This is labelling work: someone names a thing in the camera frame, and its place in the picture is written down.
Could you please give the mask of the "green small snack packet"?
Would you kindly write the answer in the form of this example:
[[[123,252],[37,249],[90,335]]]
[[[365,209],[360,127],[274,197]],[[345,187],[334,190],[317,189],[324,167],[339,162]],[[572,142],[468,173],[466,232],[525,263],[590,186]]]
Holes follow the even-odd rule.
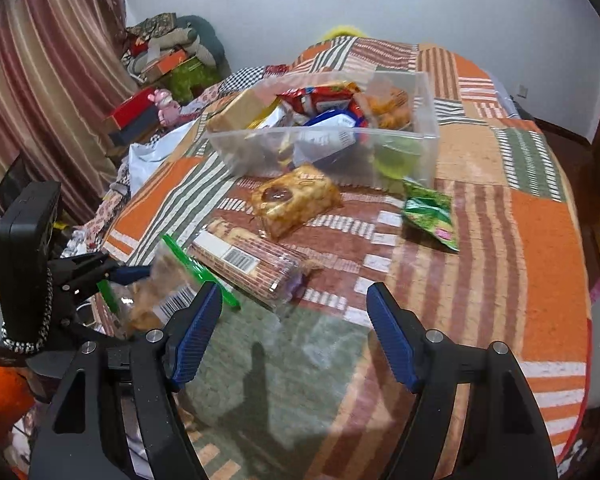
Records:
[[[427,233],[450,252],[458,252],[456,229],[452,216],[452,200],[417,181],[403,181],[405,200],[402,216],[411,226]]]

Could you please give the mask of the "pile of clothes and boxes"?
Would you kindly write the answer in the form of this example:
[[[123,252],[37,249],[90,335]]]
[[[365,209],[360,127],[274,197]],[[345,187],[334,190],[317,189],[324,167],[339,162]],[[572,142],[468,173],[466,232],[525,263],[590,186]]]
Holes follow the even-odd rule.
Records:
[[[158,86],[181,104],[228,74],[214,27],[198,15],[161,13],[126,30],[121,62],[141,86]]]

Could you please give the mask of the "pink plush toy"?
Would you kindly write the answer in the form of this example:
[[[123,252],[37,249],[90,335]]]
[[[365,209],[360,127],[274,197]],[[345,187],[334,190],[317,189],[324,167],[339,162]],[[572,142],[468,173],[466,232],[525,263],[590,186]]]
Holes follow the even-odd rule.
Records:
[[[155,105],[157,115],[164,128],[171,128],[180,121],[180,103],[166,89],[155,89],[148,94],[148,100]]]

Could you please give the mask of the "clear bag with green clip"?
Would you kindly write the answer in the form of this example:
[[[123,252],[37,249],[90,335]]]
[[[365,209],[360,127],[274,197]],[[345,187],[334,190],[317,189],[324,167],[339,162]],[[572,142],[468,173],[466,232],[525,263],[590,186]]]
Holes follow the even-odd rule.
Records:
[[[158,330],[189,307],[207,282],[220,281],[165,235],[147,266],[119,266],[97,283],[91,298],[96,325],[120,339]]]

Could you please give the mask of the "caramel puff snack bag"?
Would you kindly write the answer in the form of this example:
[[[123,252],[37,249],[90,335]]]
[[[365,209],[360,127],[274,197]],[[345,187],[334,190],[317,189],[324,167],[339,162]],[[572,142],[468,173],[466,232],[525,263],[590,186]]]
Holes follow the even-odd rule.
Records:
[[[341,204],[338,186],[310,164],[264,182],[249,197],[259,233],[268,240],[280,240]]]

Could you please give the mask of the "red snack packet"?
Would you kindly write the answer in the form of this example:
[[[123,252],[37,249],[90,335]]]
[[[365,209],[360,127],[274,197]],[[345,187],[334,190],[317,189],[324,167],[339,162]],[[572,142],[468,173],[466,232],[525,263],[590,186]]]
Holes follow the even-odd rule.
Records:
[[[297,113],[313,118],[326,110],[344,110],[361,88],[353,81],[337,81],[277,93],[276,96]]]

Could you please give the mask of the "striped red curtain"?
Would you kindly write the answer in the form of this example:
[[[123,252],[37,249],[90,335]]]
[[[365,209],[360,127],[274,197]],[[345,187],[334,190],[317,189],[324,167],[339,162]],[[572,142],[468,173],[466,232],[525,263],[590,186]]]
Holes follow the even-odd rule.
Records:
[[[102,123],[137,88],[124,37],[124,0],[0,0],[0,182],[22,157],[73,219],[93,217],[117,174]]]

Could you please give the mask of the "long brick-pattern biscuit pack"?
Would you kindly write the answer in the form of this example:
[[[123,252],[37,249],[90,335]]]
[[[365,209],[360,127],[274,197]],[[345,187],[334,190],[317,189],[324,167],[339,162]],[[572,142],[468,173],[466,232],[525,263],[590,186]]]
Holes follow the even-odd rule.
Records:
[[[198,231],[188,253],[271,309],[291,302],[309,276],[323,267],[298,250],[270,242],[222,218]]]

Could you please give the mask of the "yellow hoop behind bed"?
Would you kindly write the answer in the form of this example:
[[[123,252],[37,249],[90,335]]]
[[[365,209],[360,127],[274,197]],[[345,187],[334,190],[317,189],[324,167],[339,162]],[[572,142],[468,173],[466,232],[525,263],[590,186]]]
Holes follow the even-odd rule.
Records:
[[[351,25],[338,25],[329,29],[328,32],[322,37],[321,42],[335,41],[338,38],[367,38],[365,32],[361,29]]]

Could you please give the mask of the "patchwork striped bedspread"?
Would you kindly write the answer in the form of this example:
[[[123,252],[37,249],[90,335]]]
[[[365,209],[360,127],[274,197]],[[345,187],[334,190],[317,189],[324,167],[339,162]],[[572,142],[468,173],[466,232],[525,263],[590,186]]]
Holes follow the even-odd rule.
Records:
[[[290,246],[321,263],[278,322],[246,304],[215,331],[189,386],[194,448],[213,479],[373,479],[411,405],[376,342],[364,294],[382,281],[463,344],[501,339],[539,401],[555,464],[585,409],[591,304],[570,184],[538,127],[501,106],[490,76],[432,44],[339,37],[295,73],[424,72],[442,122],[434,185],[452,198],[460,251],[400,231],[395,192],[347,188]]]

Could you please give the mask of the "clear plastic storage box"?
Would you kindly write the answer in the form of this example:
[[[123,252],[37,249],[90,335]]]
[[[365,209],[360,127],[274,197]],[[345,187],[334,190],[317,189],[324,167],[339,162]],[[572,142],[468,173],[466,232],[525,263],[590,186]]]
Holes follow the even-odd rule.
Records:
[[[204,136],[236,176],[311,165],[339,185],[399,193],[434,183],[440,131],[423,73],[292,73],[266,78],[213,113]]]

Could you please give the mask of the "clear orange snack packet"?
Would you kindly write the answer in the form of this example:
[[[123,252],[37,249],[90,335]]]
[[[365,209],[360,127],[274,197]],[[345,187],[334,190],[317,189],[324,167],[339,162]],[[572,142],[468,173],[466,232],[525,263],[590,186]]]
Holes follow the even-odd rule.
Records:
[[[403,130],[411,125],[412,112],[408,93],[391,87],[388,91],[364,94],[368,110],[367,120],[377,129]]]

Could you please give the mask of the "red flat box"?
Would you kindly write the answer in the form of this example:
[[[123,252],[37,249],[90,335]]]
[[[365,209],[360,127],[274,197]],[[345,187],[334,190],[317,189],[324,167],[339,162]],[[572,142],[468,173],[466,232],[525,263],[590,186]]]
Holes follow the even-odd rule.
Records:
[[[155,88],[153,86],[140,89],[140,91],[137,91],[129,99],[114,108],[102,122],[104,133],[122,130],[137,117],[140,117],[145,110],[154,105],[151,97],[154,92]]]

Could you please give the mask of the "white yellow chip bag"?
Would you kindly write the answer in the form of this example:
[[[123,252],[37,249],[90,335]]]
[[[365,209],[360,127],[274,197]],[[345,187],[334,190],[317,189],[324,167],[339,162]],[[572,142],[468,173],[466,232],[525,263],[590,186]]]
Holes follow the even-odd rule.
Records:
[[[266,129],[287,127],[294,123],[294,111],[281,98],[274,102],[256,119],[250,122],[248,129]]]

